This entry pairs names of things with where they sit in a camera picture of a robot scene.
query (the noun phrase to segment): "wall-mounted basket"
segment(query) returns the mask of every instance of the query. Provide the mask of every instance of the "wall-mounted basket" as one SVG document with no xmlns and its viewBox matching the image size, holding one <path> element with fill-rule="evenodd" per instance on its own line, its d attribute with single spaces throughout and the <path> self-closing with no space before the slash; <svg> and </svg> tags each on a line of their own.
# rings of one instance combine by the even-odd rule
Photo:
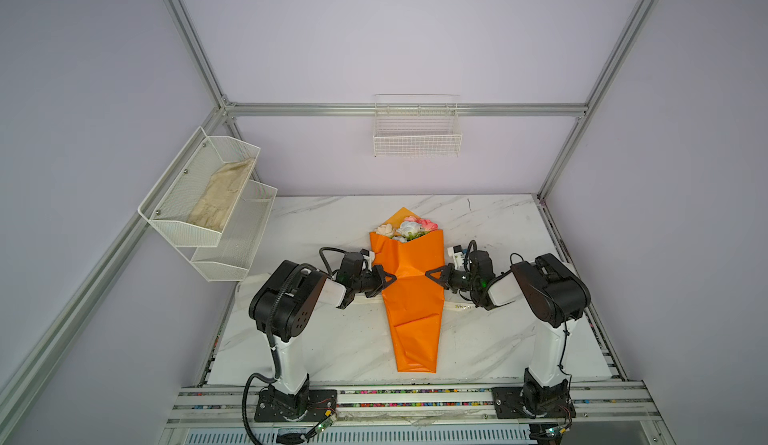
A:
<svg viewBox="0 0 768 445">
<path fill-rule="evenodd" d="M 139 214 L 207 281 L 243 280 L 256 256 L 277 189 L 245 180 L 233 194 L 233 205 L 220 220 L 220 230 L 189 223 L 211 176 L 226 163 L 253 159 L 242 171 L 251 176 L 260 151 L 233 137 L 201 133 L 203 140 L 165 195 L 148 210 L 151 192 L 139 205 Z"/>
<path fill-rule="evenodd" d="M 457 156 L 462 146 L 457 95 L 377 95 L 373 155 Z"/>
</svg>

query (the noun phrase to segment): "white flower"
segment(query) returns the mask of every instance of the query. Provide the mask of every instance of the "white flower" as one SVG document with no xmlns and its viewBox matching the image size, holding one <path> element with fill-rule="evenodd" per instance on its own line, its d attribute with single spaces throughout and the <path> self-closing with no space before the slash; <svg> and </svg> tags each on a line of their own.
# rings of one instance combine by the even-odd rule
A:
<svg viewBox="0 0 768 445">
<path fill-rule="evenodd" d="M 389 237 L 390 239 L 395 234 L 395 232 L 392 230 L 392 226 L 389 223 L 379 225 L 379 228 L 376 229 L 376 233 L 379 235 L 384 235 L 385 237 Z"/>
<path fill-rule="evenodd" d="M 415 239 L 422 231 L 424 231 L 424 228 L 418 222 L 403 222 L 400 224 L 400 228 L 397 229 L 398 234 L 408 240 Z"/>
</svg>

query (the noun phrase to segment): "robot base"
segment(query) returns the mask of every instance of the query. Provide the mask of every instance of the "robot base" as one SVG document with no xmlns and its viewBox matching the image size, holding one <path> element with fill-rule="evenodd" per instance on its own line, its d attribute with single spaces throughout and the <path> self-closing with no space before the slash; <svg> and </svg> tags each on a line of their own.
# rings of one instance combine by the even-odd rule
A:
<svg viewBox="0 0 768 445">
<path fill-rule="evenodd" d="M 496 418 L 567 418 L 576 415 L 568 396 L 568 382 L 553 387 L 542 387 L 525 369 L 523 387 L 494 387 Z"/>
<path fill-rule="evenodd" d="M 309 379 L 296 395 L 288 395 L 270 385 L 259 392 L 254 421 L 319 422 L 326 418 L 326 409 L 329 408 L 336 409 L 336 391 L 310 390 Z"/>
</svg>

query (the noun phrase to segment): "flower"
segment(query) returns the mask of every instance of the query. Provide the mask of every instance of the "flower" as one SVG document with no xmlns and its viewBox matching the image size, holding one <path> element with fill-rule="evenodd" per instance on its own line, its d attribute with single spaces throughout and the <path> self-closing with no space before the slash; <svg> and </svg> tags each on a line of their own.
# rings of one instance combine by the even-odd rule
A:
<svg viewBox="0 0 768 445">
<path fill-rule="evenodd" d="M 392 230 L 392 225 L 389 223 L 379 225 L 379 228 L 376 229 L 376 233 L 379 235 L 384 235 L 385 237 L 389 237 L 390 239 L 393 235 L 395 235 L 395 231 Z"/>
<path fill-rule="evenodd" d="M 432 220 L 421 219 L 418 220 L 418 224 L 421 225 L 426 231 L 437 230 L 437 224 Z"/>
<path fill-rule="evenodd" d="M 407 240 L 413 240 L 419 236 L 424 229 L 418 222 L 403 222 L 400 224 L 400 228 L 397 229 L 398 234 L 405 237 Z"/>
</svg>

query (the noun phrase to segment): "table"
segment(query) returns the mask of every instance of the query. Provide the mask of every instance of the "table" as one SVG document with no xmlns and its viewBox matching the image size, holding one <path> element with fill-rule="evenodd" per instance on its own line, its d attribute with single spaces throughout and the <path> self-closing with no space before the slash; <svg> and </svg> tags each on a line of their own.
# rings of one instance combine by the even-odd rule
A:
<svg viewBox="0 0 768 445">
<path fill-rule="evenodd" d="M 529 261 L 544 253 L 557 256 L 530 195 L 277 197 L 252 276 L 236 289 L 207 383 L 241 385 L 255 371 L 272 374 L 266 337 L 247 316 L 266 274 L 286 259 L 322 268 L 317 251 L 323 246 L 370 248 L 369 231 L 403 206 L 438 223 L 446 247 L 466 247 L 475 239 L 496 274 L 508 269 L 512 252 Z M 328 256 L 337 267 L 341 254 Z M 314 385 L 517 383 L 531 360 L 537 323 L 522 295 L 486 311 L 447 291 L 437 373 L 397 371 L 381 297 L 359 295 L 346 310 L 319 304 L 301 337 Z M 586 320 L 568 340 L 564 368 L 574 381 L 611 377 Z"/>
</svg>

